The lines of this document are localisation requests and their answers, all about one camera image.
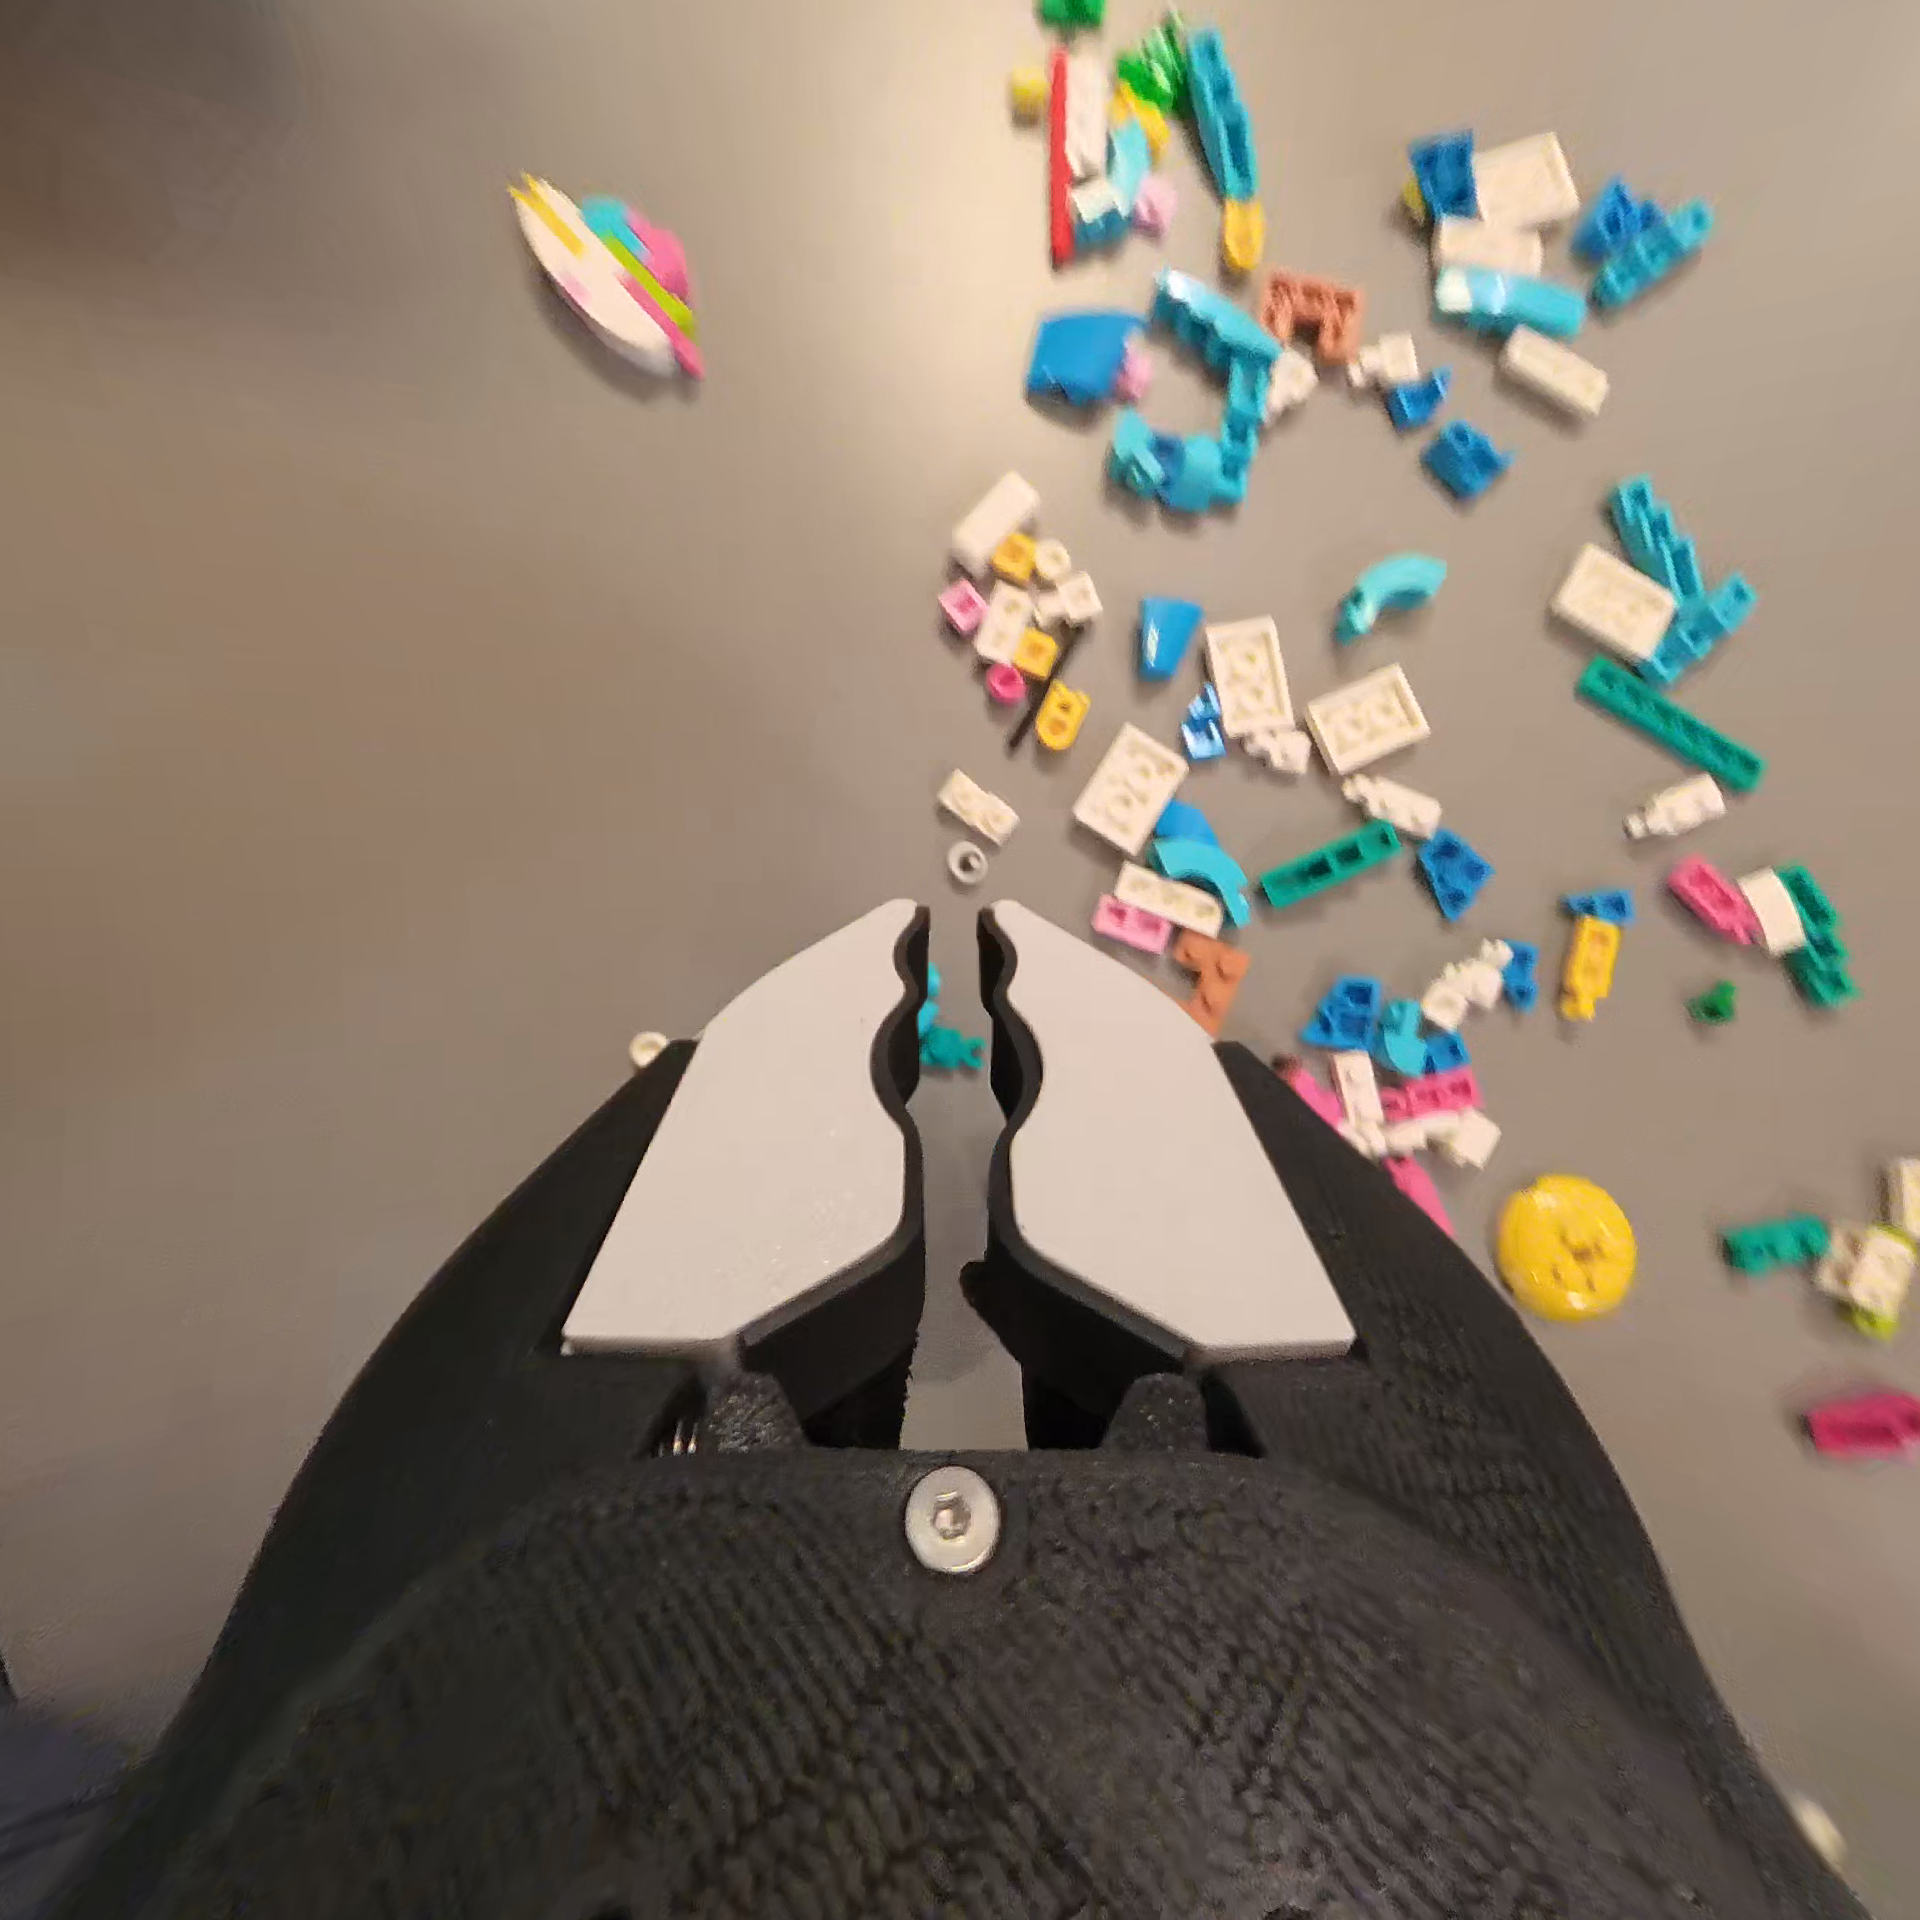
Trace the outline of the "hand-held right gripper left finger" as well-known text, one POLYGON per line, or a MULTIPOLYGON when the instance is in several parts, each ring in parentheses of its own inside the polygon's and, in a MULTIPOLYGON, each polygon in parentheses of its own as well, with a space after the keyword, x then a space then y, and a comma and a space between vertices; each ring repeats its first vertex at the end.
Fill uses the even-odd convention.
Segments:
POLYGON ((571 1359, 769 1376, 808 1434, 899 1448, 929 1294, 929 910, 881 903, 693 1042, 560 1328, 571 1359))

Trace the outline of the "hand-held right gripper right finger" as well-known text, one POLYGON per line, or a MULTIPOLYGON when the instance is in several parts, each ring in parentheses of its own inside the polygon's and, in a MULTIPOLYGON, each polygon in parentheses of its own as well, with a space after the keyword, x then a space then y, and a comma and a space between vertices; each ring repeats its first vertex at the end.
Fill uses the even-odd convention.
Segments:
POLYGON ((1349 1359, 1360 1342, 1218 1045, 1016 901, 976 917, 1000 1135, 973 1315, 1033 1451, 1094 1448, 1146 1378, 1349 1359))

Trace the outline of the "small teal lego figure part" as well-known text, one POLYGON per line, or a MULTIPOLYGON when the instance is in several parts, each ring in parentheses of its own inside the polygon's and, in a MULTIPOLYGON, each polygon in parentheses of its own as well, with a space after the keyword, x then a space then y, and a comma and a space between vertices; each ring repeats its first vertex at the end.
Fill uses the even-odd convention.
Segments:
POLYGON ((925 991, 920 1006, 920 1064, 932 1071, 981 1071, 988 1062, 988 1042, 973 1038, 944 1019, 944 978, 929 963, 925 991))

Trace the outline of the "pile of lego pieces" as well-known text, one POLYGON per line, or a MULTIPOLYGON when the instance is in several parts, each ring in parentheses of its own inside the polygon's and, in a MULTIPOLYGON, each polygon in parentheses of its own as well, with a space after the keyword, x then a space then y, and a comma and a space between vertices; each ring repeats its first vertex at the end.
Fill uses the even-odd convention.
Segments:
POLYGON ((1178 953, 1218 1034, 1248 925, 1417 873, 1480 933, 1422 991, 1328 983, 1282 1067, 1309 1110, 1441 1230, 1429 1160, 1484 1167, 1501 1130, 1460 1025, 1552 1006, 1579 1038, 1619 986, 1637 886, 1686 953, 1777 973, 1806 1030, 1859 1024, 1916 1119, 1916 942, 1868 954, 1846 894, 1916 905, 1916 3, 1516 3, 1516 43, 1587 38, 1593 120, 1667 160, 1692 127, 1739 165, 1710 193, 1598 178, 1562 127, 1406 146, 1395 225, 1424 257, 1438 365, 1369 328, 1353 274, 1265 233, 1243 61, 1172 3, 1105 49, 1105 3, 1012 75, 1048 127, 1057 270, 1161 233, 1172 133, 1218 202, 1218 280, 1165 266, 1141 312, 1041 320, 1026 393, 1112 410, 1129 506, 1243 513, 1267 435, 1336 383, 1366 393, 1445 513, 1420 547, 1386 503, 1301 470, 1339 536, 1304 543, 1301 617, 1148 594, 1142 688, 1198 682, 1178 743, 1124 723, 1073 807, 1116 878, 1092 928, 1178 953))

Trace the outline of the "white pink lego wing assembly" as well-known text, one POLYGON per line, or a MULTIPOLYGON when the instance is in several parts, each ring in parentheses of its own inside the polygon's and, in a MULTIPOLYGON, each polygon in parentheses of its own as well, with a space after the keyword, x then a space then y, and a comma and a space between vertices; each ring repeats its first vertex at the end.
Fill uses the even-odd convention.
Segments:
POLYGON ((574 199, 532 173, 510 199, 539 274, 598 345, 650 376, 704 376, 689 253, 672 227, 628 199, 574 199))

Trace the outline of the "yellow round lego dish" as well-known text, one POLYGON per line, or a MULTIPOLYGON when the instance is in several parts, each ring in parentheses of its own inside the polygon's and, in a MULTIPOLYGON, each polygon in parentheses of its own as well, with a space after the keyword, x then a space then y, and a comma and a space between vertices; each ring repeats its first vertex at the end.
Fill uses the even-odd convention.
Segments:
POLYGON ((1496 1265, 1518 1306, 1557 1326, 1613 1313, 1640 1274, 1640 1239, 1612 1192, 1549 1173, 1513 1191, 1496 1225, 1496 1265))

